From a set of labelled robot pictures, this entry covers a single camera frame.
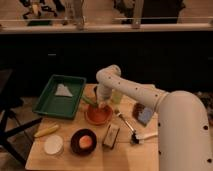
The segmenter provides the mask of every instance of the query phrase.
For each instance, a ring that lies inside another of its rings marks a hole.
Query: floor
[[[46,4],[55,9],[52,0],[46,0]],[[184,0],[186,8],[181,10],[178,23],[206,23],[213,19],[213,1],[212,0]],[[26,26],[27,22],[23,20],[22,15],[28,11],[19,0],[0,0],[0,23],[3,26]],[[83,15],[87,24],[114,24],[121,23],[124,18],[118,10],[113,8],[113,0],[84,0]],[[42,19],[64,19],[64,12],[58,12],[58,17],[54,18],[50,13],[42,13]]]

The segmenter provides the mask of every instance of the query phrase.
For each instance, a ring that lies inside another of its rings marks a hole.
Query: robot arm
[[[110,98],[116,89],[153,109],[158,116],[160,171],[210,171],[211,139],[206,109],[195,95],[147,88],[120,77],[111,65],[97,72],[97,101]]]

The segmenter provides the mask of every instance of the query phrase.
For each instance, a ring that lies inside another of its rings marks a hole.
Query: black chair
[[[23,101],[19,97],[12,96],[7,91],[7,84],[11,74],[12,74],[12,70],[10,69],[0,70],[0,113],[1,115],[3,115],[0,122],[0,145],[2,145],[21,164],[25,165],[26,159],[24,159],[22,155],[16,151],[16,149],[8,141],[8,138],[16,135],[17,133],[24,131],[27,128],[34,126],[35,124],[40,123],[41,118],[35,119],[33,121],[30,121],[28,123],[21,125],[21,123],[16,117],[16,113],[14,113],[11,110],[11,108],[22,106]],[[15,119],[18,126],[11,130],[6,131],[8,118]]]
[[[31,0],[19,0],[22,5],[29,9],[28,12],[23,14],[24,19],[28,19],[29,14],[33,14],[33,7]],[[41,10],[45,12],[53,13],[54,17],[57,17],[57,13],[48,5],[46,5],[45,0],[39,0],[39,4],[41,4]],[[38,11],[38,17],[41,16],[41,11]]]

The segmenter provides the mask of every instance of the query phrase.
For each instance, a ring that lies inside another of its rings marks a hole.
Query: dark bowl
[[[79,140],[81,137],[88,135],[92,139],[92,145],[86,149],[82,149],[79,145]],[[97,145],[97,138],[93,131],[90,129],[80,129],[78,130],[71,138],[71,149],[74,153],[84,156],[90,154],[92,151],[94,151],[95,147]]]

